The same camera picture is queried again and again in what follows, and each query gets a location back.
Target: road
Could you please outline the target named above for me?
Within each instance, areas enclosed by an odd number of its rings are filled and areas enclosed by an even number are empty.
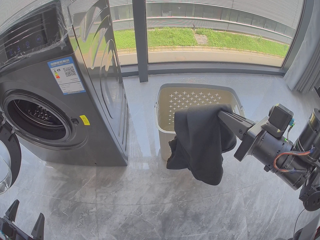
[[[121,65],[136,64],[136,53],[119,51]],[[281,66],[283,58],[261,52],[223,50],[210,47],[199,48],[185,47],[176,50],[149,51],[149,62],[177,62],[177,61],[214,61],[214,62],[242,62],[264,64],[270,66]]]

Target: gray curtain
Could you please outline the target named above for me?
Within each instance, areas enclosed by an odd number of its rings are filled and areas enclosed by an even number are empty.
[[[291,90],[302,93],[320,86],[320,0],[314,0],[305,38],[284,79]]]

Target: building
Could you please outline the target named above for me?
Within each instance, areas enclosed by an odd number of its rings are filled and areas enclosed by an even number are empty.
[[[211,28],[290,44],[304,0],[146,0],[147,28]],[[132,0],[109,0],[114,30],[133,29]]]

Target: gray tile floor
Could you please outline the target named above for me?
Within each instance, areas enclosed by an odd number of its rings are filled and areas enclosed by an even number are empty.
[[[238,94],[246,117],[265,117],[282,103],[294,112],[295,140],[314,107],[315,91],[291,92],[283,78],[248,74],[167,74],[124,79],[130,105],[129,165],[95,168],[43,162],[22,147],[22,167],[14,186],[0,196],[0,215],[20,200],[16,224],[31,233],[45,215],[46,239],[234,239],[292,237],[302,211],[292,190],[253,157],[238,162],[225,153],[218,186],[192,177],[189,170],[167,170],[159,149],[154,102],[164,83],[228,86]],[[304,211],[297,229],[316,213]]]

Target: washing machine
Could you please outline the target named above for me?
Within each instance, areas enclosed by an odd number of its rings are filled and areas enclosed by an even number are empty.
[[[50,0],[0,35],[0,110],[11,165],[19,142],[43,161],[127,165],[129,106],[108,0]]]

